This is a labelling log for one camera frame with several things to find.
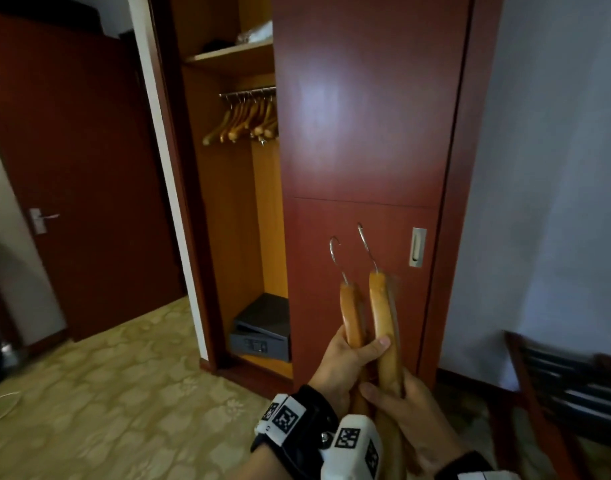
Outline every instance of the cabinet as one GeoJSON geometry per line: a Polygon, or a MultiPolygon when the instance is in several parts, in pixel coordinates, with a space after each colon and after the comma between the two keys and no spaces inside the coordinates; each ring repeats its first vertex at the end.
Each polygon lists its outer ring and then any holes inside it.
{"type": "Polygon", "coordinates": [[[342,323],[332,235],[371,321],[361,222],[395,281],[404,363],[431,383],[501,0],[149,0],[140,9],[157,40],[204,367],[266,395],[306,382],[342,323]],[[271,41],[200,53],[270,19],[271,41]],[[277,141],[201,144],[223,114],[219,93],[269,84],[277,141]],[[409,265],[413,228],[427,232],[421,267],[409,265]],[[232,320],[263,292],[289,300],[290,365],[227,350],[232,320]]]}

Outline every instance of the white cable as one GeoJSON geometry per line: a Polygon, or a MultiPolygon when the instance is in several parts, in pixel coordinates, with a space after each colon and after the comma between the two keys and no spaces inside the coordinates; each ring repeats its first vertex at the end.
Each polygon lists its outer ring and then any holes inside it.
{"type": "MultiPolygon", "coordinates": [[[[9,395],[17,395],[17,394],[21,394],[21,392],[20,392],[20,391],[16,391],[16,392],[9,392],[9,393],[7,393],[7,394],[0,395],[0,399],[1,399],[2,397],[6,397],[6,396],[9,396],[9,395]]],[[[14,402],[14,404],[13,404],[13,405],[11,405],[11,406],[9,407],[9,409],[8,409],[7,411],[5,411],[5,412],[4,412],[4,413],[3,413],[3,414],[0,416],[0,420],[1,420],[1,419],[3,419],[3,418],[5,418],[5,417],[6,417],[8,414],[10,414],[10,412],[11,412],[11,411],[14,409],[14,407],[16,407],[16,405],[19,403],[19,401],[20,401],[20,400],[21,400],[21,396],[19,396],[19,397],[17,398],[17,400],[14,402]]]]}

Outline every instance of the white wall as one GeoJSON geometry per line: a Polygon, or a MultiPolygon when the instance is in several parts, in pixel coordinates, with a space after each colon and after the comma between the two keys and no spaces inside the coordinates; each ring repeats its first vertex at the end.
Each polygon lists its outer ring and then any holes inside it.
{"type": "Polygon", "coordinates": [[[441,367],[514,388],[503,329],[611,353],[611,0],[505,0],[441,367]]]}
{"type": "Polygon", "coordinates": [[[127,0],[74,0],[96,8],[101,19],[103,33],[117,38],[119,34],[132,30],[130,7],[127,0]]]}
{"type": "Polygon", "coordinates": [[[0,289],[25,344],[65,328],[61,309],[1,159],[0,289]]]}
{"type": "Polygon", "coordinates": [[[205,337],[201,324],[201,316],[198,311],[198,300],[196,286],[192,278],[192,270],[189,263],[188,246],[183,232],[183,221],[181,218],[181,208],[179,206],[179,198],[177,197],[177,189],[174,183],[172,174],[172,162],[170,161],[170,151],[168,149],[168,141],[165,135],[165,127],[163,126],[163,114],[161,113],[161,104],[157,93],[156,80],[154,79],[154,66],[150,57],[150,49],[155,49],[154,40],[149,39],[146,32],[146,27],[149,22],[149,14],[141,14],[137,7],[140,5],[139,0],[129,0],[132,21],[134,24],[134,35],[136,37],[136,45],[139,49],[141,58],[141,67],[143,68],[143,78],[145,79],[145,88],[147,90],[148,102],[150,104],[150,112],[152,113],[152,122],[154,123],[154,132],[156,133],[156,142],[159,146],[159,154],[161,155],[161,164],[163,166],[163,176],[165,177],[165,186],[168,191],[168,199],[170,200],[170,209],[172,210],[172,220],[174,223],[174,232],[177,236],[179,252],[181,254],[181,265],[183,275],[186,280],[186,288],[188,289],[189,304],[192,311],[192,319],[194,320],[194,328],[197,332],[198,351],[201,358],[207,360],[207,348],[205,347],[205,337]]]}

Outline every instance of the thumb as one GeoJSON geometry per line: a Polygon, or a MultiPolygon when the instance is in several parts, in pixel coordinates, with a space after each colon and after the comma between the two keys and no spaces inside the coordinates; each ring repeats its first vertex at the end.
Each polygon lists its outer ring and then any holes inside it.
{"type": "Polygon", "coordinates": [[[356,349],[355,352],[359,359],[359,365],[363,366],[381,357],[381,354],[388,350],[391,342],[390,337],[384,335],[383,337],[373,340],[368,345],[356,349]]]}
{"type": "Polygon", "coordinates": [[[406,416],[409,406],[405,399],[386,394],[369,382],[361,383],[359,391],[368,403],[374,404],[395,421],[401,422],[406,416]]]}

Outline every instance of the wrist strap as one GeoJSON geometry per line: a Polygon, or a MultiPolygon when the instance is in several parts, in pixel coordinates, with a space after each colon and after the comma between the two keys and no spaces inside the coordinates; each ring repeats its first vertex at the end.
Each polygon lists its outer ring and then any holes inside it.
{"type": "Polygon", "coordinates": [[[292,395],[278,394],[254,431],[250,451],[267,444],[295,480],[319,479],[324,438],[332,439],[339,420],[323,395],[308,385],[292,395]]]}

